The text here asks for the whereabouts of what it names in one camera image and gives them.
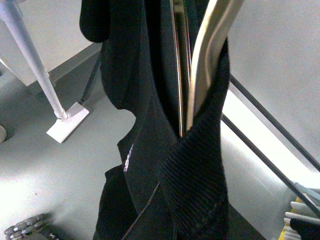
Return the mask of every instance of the silver metal bar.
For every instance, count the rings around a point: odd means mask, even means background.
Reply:
[[[191,50],[187,10],[183,0],[170,0],[174,51],[177,66],[179,135],[186,132]]]
[[[68,118],[66,111],[63,109],[58,99],[55,89],[49,79],[49,74],[42,63],[36,47],[21,18],[18,5],[0,2],[0,15],[38,80],[45,96],[53,108],[54,114],[58,119],[63,121],[66,120]]]
[[[216,75],[219,55],[244,0],[210,0],[195,41],[191,62],[186,130],[204,102]]]

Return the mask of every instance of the gray floor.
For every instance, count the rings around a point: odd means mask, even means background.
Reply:
[[[65,109],[80,100],[96,57],[58,82]],[[0,124],[10,135],[0,144],[0,238],[22,219],[54,212],[55,223],[73,238],[92,239],[104,172],[120,164],[117,142],[135,119],[114,108],[100,81],[85,107],[91,114],[59,144],[46,135],[55,116],[45,96],[28,94],[17,79],[0,83]],[[229,239],[264,239],[233,208],[229,218]]]

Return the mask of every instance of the curved metal handle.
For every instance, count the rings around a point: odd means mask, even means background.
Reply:
[[[186,130],[193,124],[216,75],[219,55],[244,0],[210,0],[195,41],[191,62]]]

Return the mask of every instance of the black wire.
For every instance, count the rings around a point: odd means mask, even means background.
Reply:
[[[284,175],[279,168],[277,168],[276,165],[273,164],[273,162],[267,158],[266,155],[264,155],[259,148],[254,145],[252,141],[250,141],[249,138],[246,137],[242,133],[242,131],[237,128],[236,125],[225,115],[222,115],[222,121],[263,161],[265,165],[269,169],[271,169],[272,172],[274,172],[275,175],[285,184],[288,186],[288,188],[293,191],[302,201],[305,202],[305,204],[320,218],[320,210],[317,208],[314,202],[312,202],[310,199],[308,199],[298,188],[294,183],[287,178],[286,175]]]
[[[278,122],[264,106],[234,77],[230,82],[252,103],[265,118],[320,172],[320,163]]]

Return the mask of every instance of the black knit fabric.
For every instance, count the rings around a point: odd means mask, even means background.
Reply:
[[[290,227],[296,230],[302,240],[319,240],[320,225],[293,218],[290,220]]]
[[[80,30],[91,42],[102,43],[110,33],[110,0],[82,0]]]
[[[159,162],[159,181],[184,239],[224,239],[228,231],[220,122],[229,74],[226,42],[217,78],[207,96],[207,108],[202,109],[186,136]]]
[[[193,26],[193,46],[202,16],[194,0],[186,0],[186,8]],[[138,215],[123,240],[224,239],[228,231],[228,196],[220,118],[229,83],[227,42],[206,102],[192,129],[179,139],[177,67],[169,1],[111,0],[109,16],[110,32],[101,50],[102,84],[116,108],[129,110],[136,117],[131,131],[118,143],[124,173],[117,171],[119,176],[112,178],[124,176],[126,186],[121,184],[121,188],[129,192],[127,202]],[[107,172],[107,179],[113,173]],[[112,193],[110,188],[112,184],[107,181],[102,196]],[[109,214],[113,205],[103,203],[111,200],[102,197],[101,201],[96,237],[118,240],[123,228],[114,228],[113,236],[108,224],[125,223],[123,226],[128,227],[132,223],[132,218],[126,219],[126,200],[122,198],[124,209],[118,209],[116,218]]]

